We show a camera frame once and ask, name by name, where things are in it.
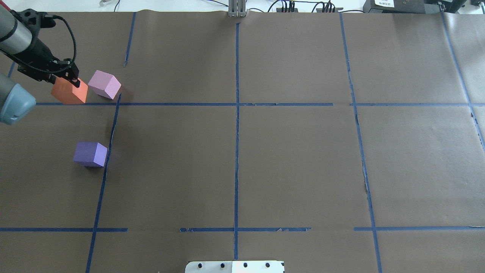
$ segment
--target cube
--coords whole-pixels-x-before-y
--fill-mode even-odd
[[[97,142],[78,142],[73,161],[86,167],[104,167],[108,149]]]
[[[100,96],[114,99],[121,83],[111,74],[96,70],[91,80],[88,82],[94,92]]]
[[[82,104],[86,103],[88,95],[88,85],[79,79],[81,85],[75,87],[68,80],[57,78],[50,94],[63,104]]]

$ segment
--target blue tape line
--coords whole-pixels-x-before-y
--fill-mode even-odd
[[[306,232],[311,227],[238,227],[238,232]],[[180,232],[234,232],[233,227],[191,227],[181,228]]]
[[[87,102],[62,104],[60,102],[38,102],[37,106],[116,106],[115,102]],[[218,102],[121,102],[120,106],[236,106],[235,103]]]
[[[116,103],[116,110],[114,111],[114,119],[113,119],[113,126],[111,128],[110,144],[108,146],[108,153],[106,155],[106,166],[104,167],[103,181],[101,182],[101,190],[99,191],[99,200],[97,202],[96,217],[95,217],[94,226],[93,226],[93,235],[91,237],[91,246],[89,247],[88,261],[86,264],[86,273],[89,273],[91,269],[91,260],[93,258],[93,250],[94,250],[94,244],[96,241],[97,225],[99,223],[99,215],[101,213],[101,204],[103,203],[104,187],[106,185],[106,176],[108,174],[108,164],[110,162],[111,149],[113,146],[114,129],[116,128],[116,120],[118,119],[120,99],[121,99],[121,94],[118,96],[118,102]]]
[[[240,227],[241,232],[306,232],[311,230],[311,227]]]
[[[0,232],[92,232],[89,227],[0,227]],[[127,228],[99,228],[98,232],[128,232]]]
[[[128,232],[127,228],[98,228],[96,232]]]
[[[233,227],[190,227],[181,228],[180,232],[234,232]]]
[[[7,77],[10,78],[12,76],[12,73],[14,72],[14,68],[15,68],[15,62],[12,62],[12,65],[10,66],[10,70],[8,71]]]
[[[236,168],[234,172],[234,260],[238,260],[239,210],[239,23],[236,24]]]
[[[333,106],[333,103],[239,103],[239,106]],[[83,104],[62,104],[60,102],[38,102],[37,106],[116,106],[115,102],[87,102]],[[237,106],[232,102],[122,102],[120,106]]]
[[[480,126],[478,125],[477,116],[475,115],[475,111],[473,110],[473,107],[471,106],[471,100],[470,100],[470,96],[468,94],[468,89],[467,89],[467,86],[465,84],[465,80],[463,79],[463,74],[461,72],[460,66],[458,65],[458,60],[456,59],[456,55],[455,55],[455,52],[454,52],[454,49],[453,49],[453,45],[452,45],[452,42],[450,40],[450,35],[448,33],[448,26],[446,26],[445,16],[443,15],[443,13],[441,13],[441,19],[443,20],[443,27],[445,29],[445,36],[446,36],[446,40],[448,42],[448,46],[450,47],[450,51],[452,53],[453,62],[455,63],[456,70],[458,71],[458,76],[460,77],[460,82],[461,82],[461,85],[463,87],[463,90],[465,91],[465,97],[467,98],[467,102],[468,102],[469,107],[470,107],[470,112],[473,115],[473,122],[475,123],[475,129],[477,130],[478,138],[480,139],[482,149],[483,149],[483,151],[485,151],[485,142],[484,142],[484,139],[483,139],[482,131],[480,130]]]
[[[135,27],[136,12],[133,13],[133,18],[131,19],[131,29],[129,30],[128,46],[126,47],[125,63],[123,67],[126,67],[129,58],[129,49],[131,47],[131,38],[133,37],[133,29]]]
[[[428,231],[428,230],[477,230],[485,231],[481,226],[382,226],[375,227],[376,231]],[[372,231],[372,227],[354,227],[354,231]]]
[[[258,102],[258,103],[241,103],[241,106],[333,106],[333,103],[274,103],[274,102]]]
[[[382,265],[381,265],[381,255],[379,252],[379,242],[377,240],[377,232],[375,230],[375,219],[374,219],[374,209],[372,207],[372,197],[371,197],[371,188],[369,187],[369,179],[367,177],[367,165],[365,162],[365,155],[364,155],[364,147],[362,144],[362,134],[360,132],[360,124],[359,124],[359,119],[358,119],[358,112],[357,112],[357,105],[356,105],[356,96],[354,92],[354,83],[352,82],[352,77],[350,73],[350,59],[349,59],[349,52],[347,49],[347,40],[345,38],[345,28],[343,25],[343,17],[342,13],[339,13],[340,17],[340,28],[342,30],[342,39],[343,39],[343,47],[345,51],[345,60],[347,63],[347,74],[349,77],[349,85],[350,85],[350,91],[352,95],[352,103],[353,103],[353,108],[354,108],[354,115],[355,115],[355,120],[356,120],[356,128],[357,128],[357,138],[359,140],[359,149],[360,149],[360,158],[362,160],[362,171],[364,173],[364,180],[365,180],[365,185],[367,188],[367,202],[369,204],[369,213],[371,216],[371,225],[373,228],[372,235],[374,237],[374,248],[375,248],[375,256],[377,259],[377,269],[379,273],[382,273]]]
[[[92,228],[71,227],[2,227],[0,232],[92,232]]]
[[[469,106],[468,103],[356,103],[356,106]],[[485,104],[477,103],[477,106],[485,106]]]

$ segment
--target black cable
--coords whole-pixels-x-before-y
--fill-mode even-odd
[[[10,57],[13,57],[14,59],[16,59],[16,63],[20,63],[20,64],[22,64],[22,65],[24,65],[24,66],[27,66],[27,67],[28,67],[28,68],[30,68],[30,69],[34,69],[34,70],[40,71],[40,72],[42,72],[42,73],[46,73],[46,74],[55,74],[55,73],[60,73],[60,72],[63,72],[63,71],[68,70],[68,69],[69,69],[69,68],[71,68],[71,66],[74,64],[74,60],[76,60],[76,54],[77,54],[76,39],[74,38],[74,34],[72,33],[72,29],[71,29],[71,27],[69,26],[69,24],[67,23],[67,21],[66,21],[64,18],[62,18],[62,17],[60,17],[60,16],[58,16],[58,15],[53,15],[53,16],[52,16],[52,18],[53,18],[53,19],[59,19],[59,20],[61,20],[62,22],[64,22],[65,26],[67,27],[67,30],[69,31],[69,34],[71,34],[71,38],[72,38],[72,44],[73,44],[73,46],[74,46],[74,54],[73,54],[73,56],[72,56],[72,60],[71,60],[71,62],[70,62],[70,63],[69,63],[67,66],[65,66],[64,68],[62,68],[62,69],[60,69],[60,70],[55,70],[55,71],[48,71],[48,70],[43,70],[43,69],[35,68],[35,67],[33,67],[33,66],[29,65],[28,63],[26,63],[26,62],[24,62],[24,61],[20,60],[19,58],[15,57],[15,56],[13,56],[13,55],[8,54],[7,52],[5,52],[5,51],[4,51],[4,50],[2,50],[2,49],[0,49],[0,51],[2,51],[3,53],[5,53],[7,56],[10,56]]]
[[[318,2],[315,2],[315,1],[298,1],[298,0],[295,0],[293,2],[297,2],[297,3],[318,3]]]
[[[332,3],[331,0],[328,1],[327,5],[325,6],[325,11],[326,13],[332,13],[335,12],[335,5]]]
[[[215,1],[215,0],[205,0],[205,1],[216,2],[216,3],[221,4],[221,5],[223,5],[223,6],[229,7],[228,5],[226,5],[226,4],[224,4],[224,3],[221,3],[221,2],[217,2],[217,1]]]
[[[339,11],[339,12],[342,13],[342,12],[349,12],[349,11],[360,11],[360,12],[365,13],[365,11],[363,11],[363,10],[344,10],[344,11]]]
[[[114,6],[114,10],[113,11],[116,11],[116,8],[118,7],[118,5],[120,4],[120,1],[121,0],[118,0],[118,3],[116,3],[116,6]]]
[[[318,2],[318,3],[316,3],[316,4],[315,4],[315,6],[314,6],[314,7],[313,7],[313,9],[311,10],[311,12],[314,12],[314,11],[315,11],[315,9],[317,8],[318,4],[322,4],[322,6],[323,6],[322,8],[324,8],[324,7],[325,7],[325,3],[324,3],[324,2]]]
[[[268,11],[267,11],[267,12],[270,12],[270,11],[271,11],[271,8],[272,8],[272,7],[273,7],[273,6],[274,6],[276,3],[280,2],[280,1],[281,1],[281,2],[284,2],[284,0],[276,0],[276,1],[274,1],[274,2],[273,2],[273,4],[271,4],[271,6],[270,6],[270,8],[268,9]]]
[[[262,10],[260,10],[260,9],[257,9],[257,8],[250,8],[250,9],[248,9],[248,10],[259,10],[259,11],[261,11],[261,12],[264,12],[264,11],[262,11]]]

